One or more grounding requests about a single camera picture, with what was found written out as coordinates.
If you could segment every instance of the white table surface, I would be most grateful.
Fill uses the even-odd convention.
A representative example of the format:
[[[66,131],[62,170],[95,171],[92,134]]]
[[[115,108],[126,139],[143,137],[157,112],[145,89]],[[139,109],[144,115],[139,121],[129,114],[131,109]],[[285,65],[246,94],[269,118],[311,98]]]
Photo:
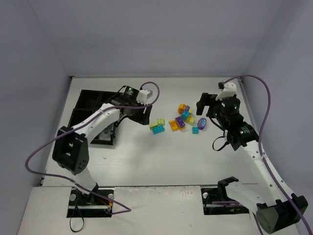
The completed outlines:
[[[258,185],[250,185],[256,190]],[[85,218],[80,235],[258,235],[251,214],[204,215],[199,186],[116,188],[115,200],[129,213]],[[33,188],[19,235],[72,235],[67,215],[70,187]],[[113,205],[113,211],[120,207]],[[82,226],[72,220],[74,229]],[[275,235],[297,235],[290,226]]]
[[[148,126],[129,119],[122,122],[117,130],[113,148],[111,146],[91,146],[88,168],[100,186],[175,186],[175,185],[216,185],[221,179],[235,176],[242,183],[257,183],[245,162],[236,155],[231,146],[221,152],[212,149],[212,142],[222,132],[209,120],[204,131],[198,135],[186,130],[172,132],[168,121],[178,116],[181,103],[194,109],[203,92],[218,94],[218,82],[226,78],[74,78],[68,93],[60,127],[67,126],[72,110],[81,90],[117,91],[122,85],[139,89],[146,81],[154,81],[160,87],[159,100],[154,104],[150,122],[157,118],[166,121],[165,132],[153,135]],[[250,122],[246,105],[238,82],[237,95],[242,101],[240,113]],[[145,88],[156,89],[153,85]],[[221,146],[223,140],[216,141]],[[49,155],[47,173],[69,175],[52,160]],[[45,177],[44,186],[71,186],[59,178]]]

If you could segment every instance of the toy block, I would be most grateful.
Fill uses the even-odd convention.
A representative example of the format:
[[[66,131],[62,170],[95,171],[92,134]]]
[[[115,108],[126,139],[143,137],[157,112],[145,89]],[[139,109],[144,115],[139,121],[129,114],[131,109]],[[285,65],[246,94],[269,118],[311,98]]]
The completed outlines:
[[[157,120],[156,120],[156,122],[157,122],[157,124],[160,126],[160,125],[162,125],[162,126],[165,126],[165,120],[163,119],[163,118],[158,118]]]
[[[192,117],[191,115],[189,115],[189,117],[187,118],[186,122],[190,125],[194,124],[195,122],[195,118]]]
[[[186,105],[185,105],[185,104],[181,104],[181,105],[178,107],[178,113],[179,113],[179,114],[182,114],[182,112],[185,111],[185,108],[186,108]]]
[[[197,126],[192,128],[192,134],[199,134],[199,128]]]
[[[154,135],[163,131],[165,131],[164,126],[155,126],[154,128],[152,128],[152,132]]]
[[[172,131],[178,130],[178,126],[175,120],[169,121]]]
[[[152,128],[154,128],[154,127],[156,127],[156,126],[157,126],[157,123],[156,123],[156,122],[149,124],[150,130],[152,130]]]
[[[181,117],[176,117],[175,121],[177,123],[177,127],[179,130],[182,130],[185,128],[185,123],[183,122],[183,120],[181,119]]]
[[[186,121],[188,119],[188,117],[190,116],[190,113],[188,111],[184,111],[182,112],[182,114],[180,115],[181,119],[183,121]]]
[[[203,117],[200,118],[199,121],[198,121],[198,124],[197,124],[199,130],[203,130],[205,125],[206,125],[206,119],[203,118]]]

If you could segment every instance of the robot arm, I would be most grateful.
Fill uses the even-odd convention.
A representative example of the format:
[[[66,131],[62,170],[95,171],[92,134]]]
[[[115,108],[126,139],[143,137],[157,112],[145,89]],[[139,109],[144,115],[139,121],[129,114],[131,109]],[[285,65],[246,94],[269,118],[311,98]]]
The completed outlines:
[[[52,158],[62,168],[67,169],[72,178],[79,185],[87,188],[91,191],[97,192],[98,185],[93,180],[87,165],[89,162],[88,146],[91,141],[107,126],[112,123],[122,120],[127,117],[142,125],[149,124],[149,116],[152,106],[142,109],[109,109],[103,111],[109,107],[114,106],[145,106],[148,98],[152,96],[150,90],[136,90],[132,87],[126,87],[124,93],[117,93],[113,95],[107,103],[102,104],[99,110],[88,117],[81,123],[71,127],[62,127],[58,131],[58,135],[61,135],[71,129],[76,129],[83,126],[85,123],[91,121],[95,116],[101,114],[98,118],[94,119],[87,126],[61,138],[55,142]],[[84,195],[89,195],[89,192],[77,188]]]
[[[197,115],[203,113],[204,106],[209,106],[206,114],[213,122],[216,118],[224,131],[224,138],[238,157],[244,159],[255,179],[262,188],[262,195],[255,193],[241,184],[235,177],[218,182],[218,193],[222,200],[236,200],[256,214],[261,227],[269,234],[299,222],[300,217],[290,202],[278,188],[269,174],[263,158],[266,159],[275,178],[302,213],[308,202],[304,196],[297,197],[282,180],[267,155],[259,153],[259,137],[253,127],[244,122],[239,113],[240,100],[236,97],[236,85],[228,82],[219,84],[223,91],[219,94],[203,93],[197,103]]]

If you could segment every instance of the gray wall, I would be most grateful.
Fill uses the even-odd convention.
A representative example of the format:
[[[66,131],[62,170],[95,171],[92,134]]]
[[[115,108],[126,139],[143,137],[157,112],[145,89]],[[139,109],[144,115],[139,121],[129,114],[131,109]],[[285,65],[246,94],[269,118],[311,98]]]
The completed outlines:
[[[29,0],[71,75],[234,75],[282,0]]]
[[[0,228],[18,232],[32,186],[39,178],[24,161],[55,133],[69,79],[31,6],[0,1]],[[31,163],[44,170],[47,151]]]
[[[272,94],[265,149],[285,181],[305,195],[313,226],[313,1],[284,0],[247,72],[264,78]],[[260,127],[267,96],[262,84],[244,79]],[[307,234],[302,222],[302,234]]]

